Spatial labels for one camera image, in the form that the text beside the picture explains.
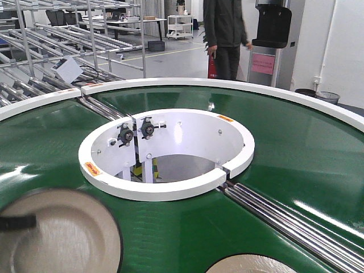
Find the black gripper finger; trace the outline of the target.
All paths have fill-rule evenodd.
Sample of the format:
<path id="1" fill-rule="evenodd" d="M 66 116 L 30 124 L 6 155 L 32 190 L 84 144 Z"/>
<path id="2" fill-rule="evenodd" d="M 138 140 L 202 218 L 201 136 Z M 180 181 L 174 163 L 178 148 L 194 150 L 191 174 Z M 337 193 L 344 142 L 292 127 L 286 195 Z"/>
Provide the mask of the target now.
<path id="1" fill-rule="evenodd" d="M 1 216 L 1 231 L 14 231 L 34 228 L 36 226 L 36 215 L 25 216 Z"/>

